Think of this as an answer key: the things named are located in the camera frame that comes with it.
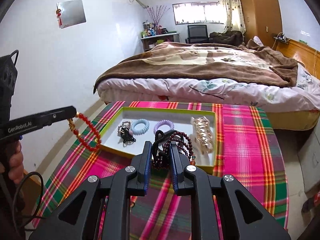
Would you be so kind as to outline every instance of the human hand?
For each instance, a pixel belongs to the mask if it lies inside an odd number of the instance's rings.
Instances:
[[[15,184],[19,184],[23,179],[23,154],[21,152],[21,143],[19,141],[7,145],[9,152],[15,152],[9,159],[9,179],[13,180]]]

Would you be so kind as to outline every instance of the red beaded necklace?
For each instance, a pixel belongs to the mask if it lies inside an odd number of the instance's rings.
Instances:
[[[82,119],[83,121],[85,121],[85,123],[90,127],[90,129],[92,130],[92,132],[94,133],[94,135],[97,137],[98,139],[98,143],[95,147],[91,147],[79,134],[79,130],[76,129],[76,126],[73,122],[72,119],[68,119],[69,122],[69,127],[70,130],[74,133],[74,135],[79,139],[80,143],[86,147],[89,151],[91,152],[96,152],[100,149],[100,144],[101,144],[101,136],[99,134],[99,132],[97,131],[97,129],[94,127],[93,123],[88,119],[87,116],[85,116],[82,113],[77,113],[76,117],[79,119]]]

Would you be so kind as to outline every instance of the wooden wardrobe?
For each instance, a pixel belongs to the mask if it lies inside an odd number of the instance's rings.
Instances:
[[[282,19],[278,0],[241,0],[247,43],[258,36],[265,46],[272,47],[274,33],[282,32]]]

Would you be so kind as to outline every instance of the brown blanket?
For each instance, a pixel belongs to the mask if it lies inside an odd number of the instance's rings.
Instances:
[[[93,93],[106,79],[177,79],[210,80],[229,78],[237,82],[267,86],[293,87],[297,82],[298,63],[252,40],[238,48],[222,44],[183,44],[165,42],[151,51],[129,57],[103,73]]]

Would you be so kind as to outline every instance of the drawer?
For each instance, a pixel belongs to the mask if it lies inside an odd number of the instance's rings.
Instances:
[[[304,190],[308,192],[313,186],[320,183],[320,144],[314,132],[298,153]]]

